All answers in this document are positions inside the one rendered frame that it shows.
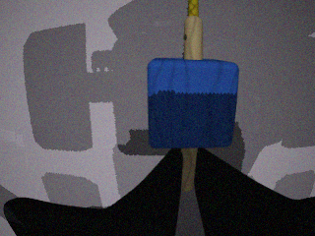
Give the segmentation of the thin wooden stick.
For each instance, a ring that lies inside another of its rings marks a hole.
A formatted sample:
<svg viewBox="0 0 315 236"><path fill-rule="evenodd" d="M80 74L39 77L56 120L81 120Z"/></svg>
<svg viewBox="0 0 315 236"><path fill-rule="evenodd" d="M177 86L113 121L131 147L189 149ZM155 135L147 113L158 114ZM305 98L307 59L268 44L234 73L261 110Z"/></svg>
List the thin wooden stick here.
<svg viewBox="0 0 315 236"><path fill-rule="evenodd" d="M185 59L202 60L202 50L204 50L204 39L202 39L202 32L204 32L204 24L200 17L198 17L198 0L189 0L188 3L188 19L185 19L184 31L184 56ZM182 164L182 181L181 190L184 193L192 192L194 189L194 173L196 173L196 148L182 148L182 157L184 157L184 164Z"/></svg>

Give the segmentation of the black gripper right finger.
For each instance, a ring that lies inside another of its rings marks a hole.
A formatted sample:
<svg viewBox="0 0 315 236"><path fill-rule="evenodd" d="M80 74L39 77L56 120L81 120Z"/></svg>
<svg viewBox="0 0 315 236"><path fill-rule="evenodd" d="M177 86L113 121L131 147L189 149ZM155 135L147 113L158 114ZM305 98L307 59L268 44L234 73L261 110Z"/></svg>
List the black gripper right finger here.
<svg viewBox="0 0 315 236"><path fill-rule="evenodd" d="M194 192L205 236L311 236L315 197L291 200L197 148Z"/></svg>

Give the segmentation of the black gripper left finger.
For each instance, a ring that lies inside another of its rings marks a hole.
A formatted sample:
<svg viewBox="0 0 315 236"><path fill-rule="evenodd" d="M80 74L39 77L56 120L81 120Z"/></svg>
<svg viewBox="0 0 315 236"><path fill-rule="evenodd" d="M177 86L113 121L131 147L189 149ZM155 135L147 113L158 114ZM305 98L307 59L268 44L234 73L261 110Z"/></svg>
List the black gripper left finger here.
<svg viewBox="0 0 315 236"><path fill-rule="evenodd" d="M4 204L16 236L174 236L182 181L181 148L108 208L51 204L19 197Z"/></svg>

